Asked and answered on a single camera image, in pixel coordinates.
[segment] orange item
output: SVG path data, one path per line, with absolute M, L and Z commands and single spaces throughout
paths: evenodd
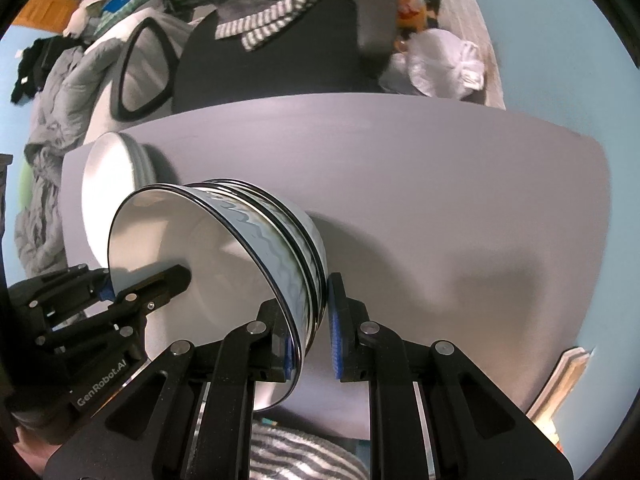
M 398 0 L 398 27 L 421 32 L 426 28 L 427 7 L 423 0 Z

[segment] gray striped towel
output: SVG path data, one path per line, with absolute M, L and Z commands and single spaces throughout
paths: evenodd
M 365 465 L 331 442 L 254 422 L 251 480 L 367 480 Z
M 278 0 L 271 7 L 255 14 L 218 24 L 216 39 L 221 40 L 242 34 L 242 46 L 250 52 L 287 27 L 316 1 Z

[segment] stacked bowl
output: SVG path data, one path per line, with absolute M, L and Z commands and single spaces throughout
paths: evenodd
M 108 132 L 92 144 L 82 174 L 82 222 L 101 267 L 107 266 L 109 229 L 118 207 L 130 193 L 155 182 L 151 160 L 133 137 Z
M 191 270 L 188 290 L 147 318 L 151 359 L 177 339 L 220 340 L 276 298 L 289 329 L 290 379 L 258 383 L 254 409 L 293 390 L 327 295 L 324 245 L 302 209 L 239 180 L 154 184 L 120 205 L 108 256 L 116 293 L 175 264 Z

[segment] white bag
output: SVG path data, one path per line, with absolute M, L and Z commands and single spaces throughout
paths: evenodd
M 404 63 L 399 56 L 404 56 Z M 379 83 L 387 91 L 414 94 L 408 91 L 407 79 L 426 96 L 462 99 L 484 88 L 484 63 L 475 43 L 430 28 L 409 38 L 405 54 L 392 56 Z

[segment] gray tabletop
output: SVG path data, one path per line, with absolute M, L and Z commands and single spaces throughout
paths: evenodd
M 161 182 L 238 178 L 317 223 L 331 271 L 372 319 L 452 340 L 521 408 L 575 345 L 600 269 L 609 174 L 599 144 L 523 114 L 433 98 L 322 94 L 204 108 L 129 130 Z M 82 170 L 65 157 L 69 264 L 84 236 Z M 366 384 L 340 384 L 327 323 L 283 416 L 368 438 Z

